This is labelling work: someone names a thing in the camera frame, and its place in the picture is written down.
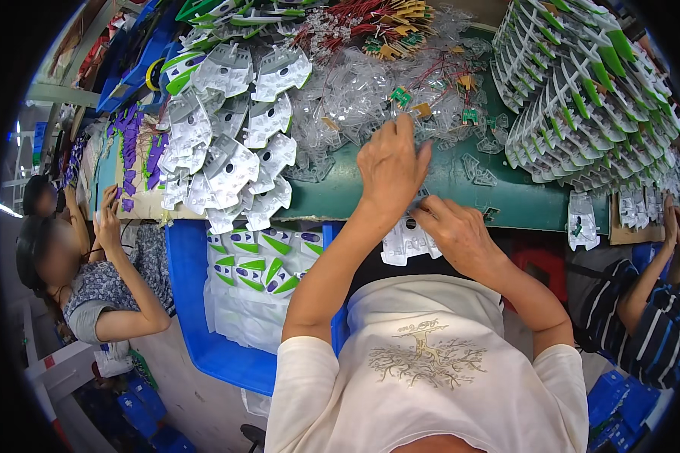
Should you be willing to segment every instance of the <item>blue tray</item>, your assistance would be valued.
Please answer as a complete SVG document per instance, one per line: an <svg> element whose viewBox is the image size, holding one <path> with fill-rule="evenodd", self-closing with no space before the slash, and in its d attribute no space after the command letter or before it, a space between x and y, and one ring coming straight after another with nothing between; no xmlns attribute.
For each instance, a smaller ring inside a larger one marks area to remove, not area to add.
<svg viewBox="0 0 680 453"><path fill-rule="evenodd" d="M323 223L323 248L337 236L341 222ZM207 230L203 220L175 220L165 228L174 304L191 362L203 373L256 393L272 396L277 356L241 347L225 336L209 333L204 315L207 279ZM349 336L345 305L331 322L335 355Z"/></svg>

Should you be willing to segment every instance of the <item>cardboard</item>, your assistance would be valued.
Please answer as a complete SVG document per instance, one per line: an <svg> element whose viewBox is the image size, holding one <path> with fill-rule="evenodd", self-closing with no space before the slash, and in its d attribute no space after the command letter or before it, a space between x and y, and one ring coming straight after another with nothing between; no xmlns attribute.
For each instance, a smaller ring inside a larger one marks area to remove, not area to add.
<svg viewBox="0 0 680 453"><path fill-rule="evenodd" d="M610 200L610 245L618 246L628 243L662 242L665 240L665 227L657 223L650 224L640 230L622 227L619 220L619 197L611 196Z"/></svg>

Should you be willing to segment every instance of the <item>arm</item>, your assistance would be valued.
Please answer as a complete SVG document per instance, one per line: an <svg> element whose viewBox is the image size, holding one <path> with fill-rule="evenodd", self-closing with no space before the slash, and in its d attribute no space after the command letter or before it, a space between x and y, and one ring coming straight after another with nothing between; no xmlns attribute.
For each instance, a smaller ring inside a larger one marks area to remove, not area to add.
<svg viewBox="0 0 680 453"><path fill-rule="evenodd" d="M96 322L96 337L100 341L122 341L150 335L165 331L171 325L171 319L164 311L162 304L133 267L121 247L119 241L121 222L114 212L117 207L118 204L115 203L112 208L101 209L100 226L94 216L96 238L104 245L106 257L116 267L118 275L131 291L140 312L101 313Z"/></svg>
<svg viewBox="0 0 680 453"><path fill-rule="evenodd" d="M83 213L81 213L78 203L75 200L75 189L69 186L66 187L63 192L65 193L66 205L70 212L70 223L73 225L73 229L78 235L80 254L85 255L91 250L88 248L91 240L88 238L88 229L85 227Z"/></svg>
<svg viewBox="0 0 680 453"><path fill-rule="evenodd" d="M484 216L435 195L411 213L462 275L507 297L533 333L534 357L555 344L574 345L571 321L549 289L518 269L491 240Z"/></svg>
<svg viewBox="0 0 680 453"><path fill-rule="evenodd" d="M677 219L670 195L665 198L664 209L665 243L649 266L645 267L643 273L637 277L632 287L617 303L617 315L630 336L635 335L637 324L643 316L644 308L648 305L650 293L675 249Z"/></svg>
<svg viewBox="0 0 680 453"><path fill-rule="evenodd" d="M416 156L413 120L401 113L372 134L357 154L363 196L345 227L292 294L282 341L314 336L331 342L330 320L345 301L355 271L393 228L426 178L431 144Z"/></svg>

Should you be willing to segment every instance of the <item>floor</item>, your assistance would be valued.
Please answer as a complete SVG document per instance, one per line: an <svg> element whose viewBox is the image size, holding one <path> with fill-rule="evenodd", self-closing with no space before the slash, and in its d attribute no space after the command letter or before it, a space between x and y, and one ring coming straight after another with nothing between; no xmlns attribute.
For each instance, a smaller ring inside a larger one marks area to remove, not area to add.
<svg viewBox="0 0 680 453"><path fill-rule="evenodd" d="M518 314L505 310L504 329L506 340L531 360L532 333ZM199 451L245 453L251 444L239 427L244 423L267 427L266 419L246 412L238 387L193 366L178 317L172 318L171 327L163 333L131 340L131 347L144 356L159 385L159 395L168 411L167 422L184 433ZM598 354L582 353L582 365L587 392L602 373L612 369Z"/></svg>

